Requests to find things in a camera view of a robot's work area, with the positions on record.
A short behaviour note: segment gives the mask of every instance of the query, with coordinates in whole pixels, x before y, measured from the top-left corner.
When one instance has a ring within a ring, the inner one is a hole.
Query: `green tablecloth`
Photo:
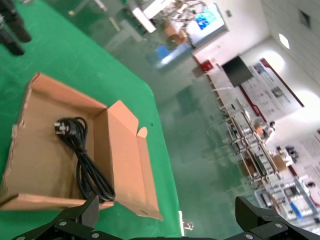
[[[0,45],[0,173],[11,143],[12,125],[25,84],[45,73],[107,104],[122,100],[148,128],[147,143],[164,221],[138,217],[120,204],[100,212],[96,229],[123,239],[179,237],[178,197],[153,92],[110,54],[41,1],[18,6],[33,40],[16,57]],[[0,239],[11,239],[51,221],[57,211],[0,212]]]

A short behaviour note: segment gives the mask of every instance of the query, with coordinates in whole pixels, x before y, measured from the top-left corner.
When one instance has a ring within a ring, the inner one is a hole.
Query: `poster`
[[[304,107],[264,58],[248,68],[253,77],[239,88],[257,117],[276,121]]]
[[[292,157],[293,175],[306,177],[310,196],[320,205],[320,129],[280,147]]]

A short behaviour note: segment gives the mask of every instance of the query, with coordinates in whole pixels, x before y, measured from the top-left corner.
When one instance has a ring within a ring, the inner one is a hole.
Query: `open cardboard box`
[[[83,117],[88,155],[112,183],[115,201],[139,216],[162,219],[147,146],[147,129],[121,102],[110,108],[48,76],[37,74],[26,87],[13,127],[0,209],[43,210],[82,205],[77,157],[56,136],[54,122]],[[105,202],[105,209],[113,206]]]

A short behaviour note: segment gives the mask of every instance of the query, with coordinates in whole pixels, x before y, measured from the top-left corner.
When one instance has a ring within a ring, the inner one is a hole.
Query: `ceiling light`
[[[279,33],[279,38],[280,38],[280,42],[281,42],[287,49],[290,49],[288,39],[287,39],[285,36],[283,36],[282,34],[280,34],[280,33]]]

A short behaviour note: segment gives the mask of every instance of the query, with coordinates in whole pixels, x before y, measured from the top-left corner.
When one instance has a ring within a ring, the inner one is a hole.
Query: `cable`
[[[84,199],[91,192],[98,195],[100,202],[115,199],[115,191],[101,170],[88,156],[86,140],[88,124],[82,117],[62,118],[54,123],[56,135],[71,148],[78,158],[76,165],[76,182]]]

